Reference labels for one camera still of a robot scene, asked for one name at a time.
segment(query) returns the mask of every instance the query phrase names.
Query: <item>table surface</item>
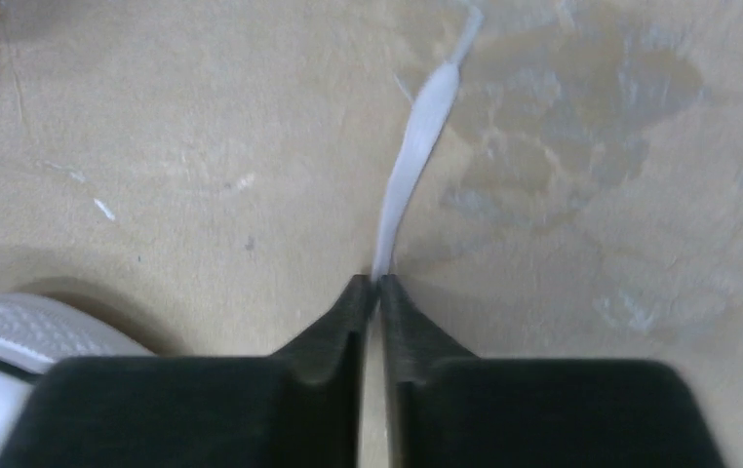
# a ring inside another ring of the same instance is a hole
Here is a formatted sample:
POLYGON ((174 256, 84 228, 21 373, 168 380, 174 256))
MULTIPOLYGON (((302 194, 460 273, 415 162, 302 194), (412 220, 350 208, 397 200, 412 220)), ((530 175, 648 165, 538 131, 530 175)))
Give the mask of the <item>table surface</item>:
MULTIPOLYGON (((478 4, 395 271, 481 354, 671 363, 743 466, 743 1, 478 4)), ((0 292, 161 353, 271 352, 368 271, 409 96, 466 15, 0 2, 0 292)))

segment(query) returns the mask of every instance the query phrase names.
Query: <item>thin white thread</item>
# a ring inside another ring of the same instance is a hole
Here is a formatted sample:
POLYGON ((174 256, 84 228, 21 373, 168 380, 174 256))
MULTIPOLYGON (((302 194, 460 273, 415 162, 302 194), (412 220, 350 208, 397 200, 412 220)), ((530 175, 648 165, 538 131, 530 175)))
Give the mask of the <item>thin white thread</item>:
POLYGON ((371 267, 371 279, 377 281, 389 271, 398 227, 420 173, 438 141, 460 85, 460 66, 484 22, 484 15, 470 7, 469 19, 449 61, 439 66, 414 98, 406 132, 395 167, 386 185, 380 209, 377 247, 371 267))

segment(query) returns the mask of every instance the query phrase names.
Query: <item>white object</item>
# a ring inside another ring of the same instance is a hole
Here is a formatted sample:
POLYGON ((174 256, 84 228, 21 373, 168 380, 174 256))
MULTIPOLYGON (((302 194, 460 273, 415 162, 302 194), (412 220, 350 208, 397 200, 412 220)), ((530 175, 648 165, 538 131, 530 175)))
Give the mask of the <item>white object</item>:
MULTIPOLYGON (((127 336, 61 302, 0 295, 0 362, 33 374, 74 356, 151 356, 127 336)), ((0 448, 32 385, 0 371, 0 448)))
POLYGON ((420 173, 429 160, 432 148, 441 135, 441 130, 449 117, 451 105, 457 96, 460 85, 458 68, 472 48, 475 36, 484 22, 480 10, 471 7, 469 20, 457 42, 450 59, 438 67, 429 78, 411 106, 411 114, 406 123, 406 133, 398 153, 392 175, 386 186, 386 195, 380 210, 380 224, 377 228, 377 247, 371 268, 371 279, 377 281, 389 271, 395 247, 398 227, 409 204, 409 199, 420 178, 420 173))

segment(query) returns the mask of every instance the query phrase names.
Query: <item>white string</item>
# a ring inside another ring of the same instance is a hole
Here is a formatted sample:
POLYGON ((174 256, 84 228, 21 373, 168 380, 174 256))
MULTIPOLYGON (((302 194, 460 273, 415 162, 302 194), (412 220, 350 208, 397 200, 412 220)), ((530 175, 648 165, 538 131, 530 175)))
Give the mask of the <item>white string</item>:
POLYGON ((466 27, 458 39, 450 59, 438 67, 429 78, 411 106, 406 123, 406 132, 400 147, 395 167, 386 186, 386 195, 380 210, 377 228, 377 248, 371 268, 371 279, 377 281, 389 271, 395 238, 409 198, 417 185, 420 173, 429 160, 432 148, 449 117, 451 105, 460 85, 460 66, 472 48, 475 36, 484 22, 484 15, 476 7, 470 7, 466 27))

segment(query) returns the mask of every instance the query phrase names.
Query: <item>dark object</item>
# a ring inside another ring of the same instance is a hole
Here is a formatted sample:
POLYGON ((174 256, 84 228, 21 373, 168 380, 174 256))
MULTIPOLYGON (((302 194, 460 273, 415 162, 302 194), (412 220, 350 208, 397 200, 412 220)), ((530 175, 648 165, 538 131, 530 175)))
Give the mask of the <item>dark object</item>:
MULTIPOLYGON (((669 368, 480 359, 394 276, 379 292, 394 466, 723 467, 669 368)), ((267 357, 65 361, 39 380, 0 467, 354 466, 374 299, 355 277, 267 357)))

